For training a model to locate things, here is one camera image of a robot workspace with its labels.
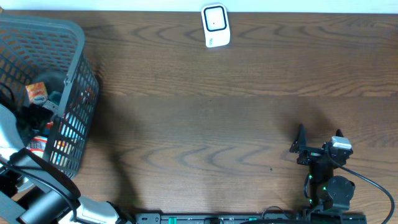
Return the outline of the grey plastic shopping basket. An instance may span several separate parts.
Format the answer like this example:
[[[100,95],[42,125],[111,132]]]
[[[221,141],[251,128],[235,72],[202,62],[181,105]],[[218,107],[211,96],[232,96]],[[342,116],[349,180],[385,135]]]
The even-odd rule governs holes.
[[[61,93],[43,158],[69,178],[80,169],[100,90],[84,46],[74,22],[1,14],[1,93],[18,107],[29,105],[33,83]]]

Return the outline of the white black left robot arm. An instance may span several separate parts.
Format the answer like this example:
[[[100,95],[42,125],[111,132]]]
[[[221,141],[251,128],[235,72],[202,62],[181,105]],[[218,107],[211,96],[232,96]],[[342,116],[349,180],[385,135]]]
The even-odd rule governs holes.
[[[9,223],[136,222],[112,203],[81,196],[66,174],[24,147],[1,165],[1,217]],[[15,201],[18,177],[35,187]]]

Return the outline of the blue mouthwash bottle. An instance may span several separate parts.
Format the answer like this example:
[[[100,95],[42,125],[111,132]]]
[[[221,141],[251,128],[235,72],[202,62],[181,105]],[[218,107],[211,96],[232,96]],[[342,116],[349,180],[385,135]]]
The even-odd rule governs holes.
[[[56,113],[58,111],[58,107],[60,105],[60,100],[62,98],[62,94],[58,91],[53,91],[48,96],[47,101],[42,105],[43,108],[50,110],[52,113]]]

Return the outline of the small orange carton box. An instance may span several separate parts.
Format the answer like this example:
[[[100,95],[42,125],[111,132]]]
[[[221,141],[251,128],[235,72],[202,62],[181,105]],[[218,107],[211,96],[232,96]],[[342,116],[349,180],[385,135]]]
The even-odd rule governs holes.
[[[38,82],[25,87],[29,103],[42,106],[48,99],[48,93],[44,82]]]

